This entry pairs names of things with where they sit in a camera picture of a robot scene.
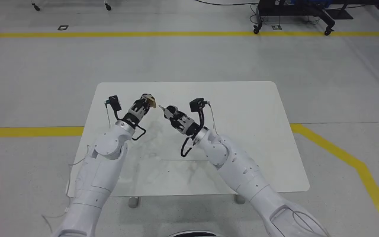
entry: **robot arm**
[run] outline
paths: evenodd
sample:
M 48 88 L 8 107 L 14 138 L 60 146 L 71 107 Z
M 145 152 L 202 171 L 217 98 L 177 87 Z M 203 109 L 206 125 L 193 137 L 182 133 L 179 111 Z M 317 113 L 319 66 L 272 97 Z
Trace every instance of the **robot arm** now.
M 117 117 L 117 111 L 121 110 L 118 100 L 111 101 L 110 104 Z M 109 132 L 102 134 L 92 144 L 75 181 L 75 198 L 52 237 L 95 236 L 101 209 L 117 183 L 127 155 L 126 142 L 133 139 L 138 123 L 150 107 L 155 108 L 155 99 L 149 94 L 143 94 Z
M 198 108 L 202 110 L 208 101 L 200 98 L 191 102 L 192 112 L 197 110 L 194 103 L 199 104 Z M 225 183 L 253 206 L 262 218 L 269 236 L 329 237 L 325 228 L 306 209 L 284 199 L 273 190 L 255 161 L 228 137 L 214 134 L 208 128 L 196 124 L 174 106 L 161 108 L 171 125 L 190 137 L 193 146 L 205 152 Z M 200 124 L 204 121 L 201 114 Z

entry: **white robot body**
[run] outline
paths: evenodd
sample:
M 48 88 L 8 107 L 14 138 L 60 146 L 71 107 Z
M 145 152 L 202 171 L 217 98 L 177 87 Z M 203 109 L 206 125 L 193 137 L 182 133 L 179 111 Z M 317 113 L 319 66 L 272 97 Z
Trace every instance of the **white robot body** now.
M 228 137 L 203 128 L 194 143 L 204 150 L 225 183 L 258 212 L 269 236 L 326 236 L 326 230 L 306 209 L 272 189 L 255 161 Z
M 127 140 L 134 129 L 117 121 L 89 148 L 76 177 L 75 198 L 52 237 L 95 236 L 95 228 L 104 203 L 111 195 L 127 155 Z

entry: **white table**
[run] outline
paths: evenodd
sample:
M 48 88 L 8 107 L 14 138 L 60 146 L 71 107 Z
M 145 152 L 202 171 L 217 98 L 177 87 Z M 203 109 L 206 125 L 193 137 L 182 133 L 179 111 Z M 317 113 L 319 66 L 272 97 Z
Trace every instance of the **white table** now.
M 104 101 L 118 95 L 123 117 L 143 93 L 152 94 L 166 107 L 175 105 L 198 121 L 189 102 L 204 97 L 211 102 L 218 133 L 227 134 L 256 161 L 264 176 L 279 192 L 307 191 L 309 182 L 273 82 L 125 82 L 101 83 L 96 89 L 75 162 L 86 154 L 86 146 L 108 130 Z M 110 108 L 111 123 L 115 122 Z M 212 128 L 209 107 L 204 110 L 205 125 Z M 140 125 L 147 133 L 129 143 L 129 152 L 111 197 L 233 194 L 205 154 L 193 149 L 180 156 L 185 136 L 171 127 L 160 108 L 150 109 Z M 72 168 L 75 180 L 80 165 Z M 73 197 L 75 182 L 69 189 Z

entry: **yellow floor line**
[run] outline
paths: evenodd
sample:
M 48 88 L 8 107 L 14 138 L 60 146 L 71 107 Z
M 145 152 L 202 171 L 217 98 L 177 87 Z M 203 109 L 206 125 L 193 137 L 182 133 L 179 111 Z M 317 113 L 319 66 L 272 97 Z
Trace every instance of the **yellow floor line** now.
M 39 32 L 39 33 L 0 33 L 0 38 L 30 37 L 162 37 L 162 36 L 324 36 L 317 31 L 150 31 L 150 32 Z M 330 36 L 379 36 L 378 31 L 336 31 Z
M 73 137 L 84 127 L 0 127 L 0 137 Z
M 302 124 L 291 124 L 292 132 L 299 133 L 316 143 L 331 154 L 352 166 L 358 172 L 362 182 L 379 212 L 379 187 L 370 174 L 366 164 L 337 147 L 333 143 L 314 133 Z M 64 137 L 81 136 L 84 127 L 0 127 L 0 137 Z
M 345 163 L 347 163 L 351 167 L 355 168 L 356 171 L 358 172 L 359 177 L 361 177 L 361 180 L 363 184 L 365 185 L 365 188 L 368 194 L 370 195 L 372 201 L 374 202 L 375 207 L 377 208 L 379 212 L 379 187 L 375 183 L 375 180 L 371 176 L 370 170 L 367 168 L 365 163 L 363 163 L 356 157 L 350 155 L 349 153 L 342 150 L 341 148 L 337 147 L 336 145 L 329 142 L 328 140 L 324 139 L 323 137 L 319 136 L 318 134 L 314 133 L 313 131 L 303 126 L 302 124 L 291 124 L 291 128 L 292 128 L 292 132 L 303 135 L 304 137 L 316 143 L 317 145 L 327 150 L 331 154 L 337 156 L 339 159 L 343 160 Z

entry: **cart wheel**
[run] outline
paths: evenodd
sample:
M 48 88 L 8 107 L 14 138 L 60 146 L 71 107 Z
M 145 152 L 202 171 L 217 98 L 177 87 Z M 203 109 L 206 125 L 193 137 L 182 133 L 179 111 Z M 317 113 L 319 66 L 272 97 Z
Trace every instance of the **cart wheel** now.
M 326 36 L 328 36 L 328 35 L 331 34 L 332 31 L 333 31 L 333 30 L 328 26 L 328 27 L 326 27 L 324 34 L 325 34 Z

